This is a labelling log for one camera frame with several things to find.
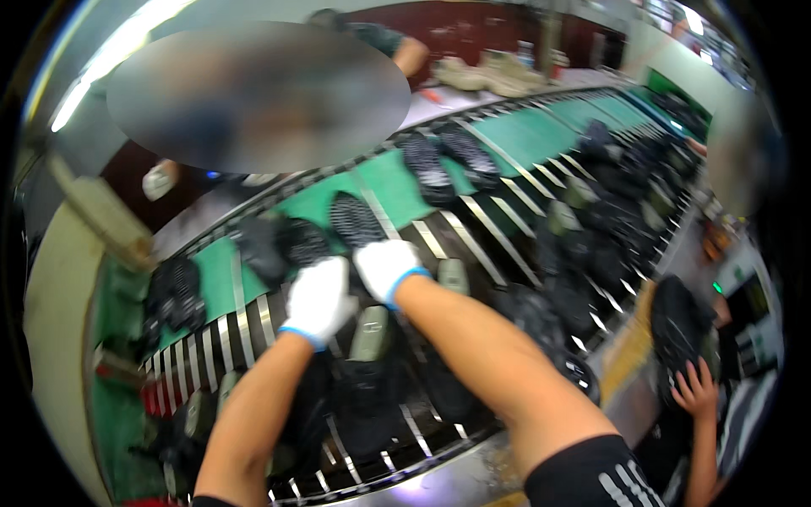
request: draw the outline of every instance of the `fluorescent light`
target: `fluorescent light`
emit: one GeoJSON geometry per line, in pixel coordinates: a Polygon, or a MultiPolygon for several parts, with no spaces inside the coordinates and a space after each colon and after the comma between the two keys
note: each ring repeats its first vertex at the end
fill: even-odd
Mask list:
{"type": "Polygon", "coordinates": [[[84,97],[84,94],[87,93],[89,89],[90,83],[88,81],[80,81],[73,87],[62,103],[62,107],[59,108],[59,112],[56,114],[54,123],[51,125],[52,132],[56,132],[65,126],[65,123],[71,118],[76,108],[79,107],[82,97],[84,97]]]}
{"type": "Polygon", "coordinates": [[[108,75],[119,63],[147,44],[149,32],[153,28],[167,19],[175,17],[177,13],[193,2],[195,0],[149,0],[143,4],[113,32],[113,35],[109,36],[96,54],[90,58],[79,82],[62,101],[62,107],[56,113],[51,131],[56,132],[65,126],[82,101],[84,94],[90,89],[90,83],[108,75]]]}
{"type": "Polygon", "coordinates": [[[699,51],[699,56],[702,57],[702,60],[704,60],[704,62],[709,63],[710,67],[712,67],[712,55],[710,55],[709,53],[707,53],[705,50],[702,49],[701,51],[699,51]]]}
{"type": "Polygon", "coordinates": [[[687,6],[681,6],[681,8],[684,9],[684,15],[687,16],[687,23],[690,25],[690,29],[693,30],[696,35],[704,35],[704,24],[702,23],[701,16],[687,6]]]}

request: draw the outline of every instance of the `conveyor belt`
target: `conveyor belt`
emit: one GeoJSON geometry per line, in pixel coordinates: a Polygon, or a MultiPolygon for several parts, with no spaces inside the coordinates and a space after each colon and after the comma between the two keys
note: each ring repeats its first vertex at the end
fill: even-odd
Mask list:
{"type": "MultiPolygon", "coordinates": [[[[534,261],[534,221],[545,214],[553,200],[562,199],[567,175],[591,178],[578,161],[579,152],[573,149],[590,118],[603,120],[615,139],[625,145],[642,136],[660,137],[665,132],[650,117],[619,98],[613,88],[503,101],[399,132],[376,150],[340,167],[288,178],[285,184],[246,206],[240,216],[231,217],[183,253],[193,255],[227,236],[241,216],[269,209],[294,215],[304,213],[306,202],[297,201],[294,196],[305,190],[330,195],[335,189],[325,183],[340,180],[340,189],[366,199],[390,237],[402,237],[417,245],[422,262],[434,275],[440,260],[462,260],[470,279],[471,295],[476,299],[490,303],[491,292],[511,281],[541,287],[543,278],[534,261]],[[487,194],[474,192],[461,177],[461,169],[444,161],[460,196],[447,209],[437,210],[419,200],[404,211],[402,202],[414,200],[416,186],[407,172],[404,176],[405,169],[397,153],[399,143],[408,135],[433,135],[451,127],[462,127],[481,141],[502,169],[503,183],[487,194]]],[[[682,191],[679,201],[680,210],[670,217],[652,264],[659,260],[686,209],[689,202],[686,191],[682,191]]],[[[318,215],[311,219],[326,225],[326,216],[322,217],[321,211],[308,212],[318,215]]],[[[225,269],[238,269],[238,252],[232,261],[225,269]]],[[[572,351],[587,357],[607,336],[612,324],[624,320],[621,315],[633,306],[642,278],[644,275],[637,270],[633,280],[625,281],[628,294],[620,301],[590,283],[599,296],[595,299],[600,302],[594,308],[593,332],[590,336],[572,337],[572,351]]],[[[157,378],[149,390],[148,410],[169,416],[197,389],[216,391],[227,372],[250,367],[272,346],[278,327],[286,318],[285,298],[289,288],[285,285],[278,293],[237,303],[234,312],[216,317],[203,331],[155,353],[144,365],[157,378]]],[[[242,287],[236,290],[238,301],[242,287]]],[[[425,360],[419,345],[424,338],[404,319],[399,320],[414,353],[406,360],[412,385],[409,397],[401,405],[403,420],[396,435],[397,443],[372,462],[353,463],[330,419],[332,431],[324,442],[322,469],[313,476],[274,483],[268,493],[272,500],[301,505],[352,497],[432,468],[501,429],[487,410],[472,414],[463,424],[442,422],[419,380],[419,366],[425,360]]],[[[339,336],[337,342],[341,340],[345,337],[339,336]]],[[[337,346],[331,351],[341,353],[337,346]]]]}

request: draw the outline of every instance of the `white wall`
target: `white wall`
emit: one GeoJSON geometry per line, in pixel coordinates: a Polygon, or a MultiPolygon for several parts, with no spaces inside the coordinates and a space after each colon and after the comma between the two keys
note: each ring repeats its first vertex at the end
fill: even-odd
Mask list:
{"type": "Polygon", "coordinates": [[[622,70],[640,84],[646,84],[650,69],[679,86],[710,114],[735,91],[729,81],[687,46],[656,27],[635,20],[625,46],[622,70]]]}

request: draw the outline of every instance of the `gloved hand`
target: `gloved hand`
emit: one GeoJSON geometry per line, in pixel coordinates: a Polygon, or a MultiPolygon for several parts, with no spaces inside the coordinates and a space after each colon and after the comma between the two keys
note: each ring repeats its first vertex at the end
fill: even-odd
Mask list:
{"type": "Polygon", "coordinates": [[[400,239],[369,243],[354,253],[355,266],[369,293],[392,310],[397,287],[411,274],[431,277],[420,265],[417,247],[400,239]]]}
{"type": "Polygon", "coordinates": [[[316,352],[354,313],[357,298],[347,294],[349,264],[343,257],[329,257],[298,272],[287,300],[287,320],[279,328],[307,339],[316,352]]]}

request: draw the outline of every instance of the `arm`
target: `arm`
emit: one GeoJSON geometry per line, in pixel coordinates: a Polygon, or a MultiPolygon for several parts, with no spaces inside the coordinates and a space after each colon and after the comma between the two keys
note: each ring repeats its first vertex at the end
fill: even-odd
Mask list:
{"type": "Polygon", "coordinates": [[[413,37],[403,37],[392,60],[400,67],[405,77],[411,77],[423,67],[427,57],[428,48],[422,42],[413,37]]]}
{"type": "Polygon", "coordinates": [[[512,323],[428,277],[409,275],[422,270],[410,243],[373,243],[356,252],[355,265],[372,295],[399,307],[462,384],[504,420],[523,478],[578,441],[617,434],[512,323]]]}
{"type": "Polygon", "coordinates": [[[242,506],[268,503],[264,468],[312,354],[305,338],[281,333],[239,381],[212,430],[195,496],[242,506]]]}
{"type": "Polygon", "coordinates": [[[232,505],[267,505],[264,468],[284,427],[296,386],[313,352],[346,322],[348,264],[330,257],[299,271],[279,338],[239,381],[208,440],[195,496],[232,505]]]}
{"type": "Polygon", "coordinates": [[[715,464],[715,407],[718,403],[718,386],[713,384],[710,369],[704,359],[698,360],[698,367],[701,369],[701,381],[696,368],[687,362],[687,376],[691,387],[687,386],[684,376],[678,372],[676,380],[681,394],[676,388],[671,388],[676,403],[693,416],[693,456],[690,458],[690,476],[684,494],[685,507],[704,507],[718,493],[715,489],[718,477],[718,467],[715,464]]]}
{"type": "Polygon", "coordinates": [[[687,138],[687,145],[702,157],[707,156],[707,147],[704,144],[699,143],[692,137],[687,138]]]}

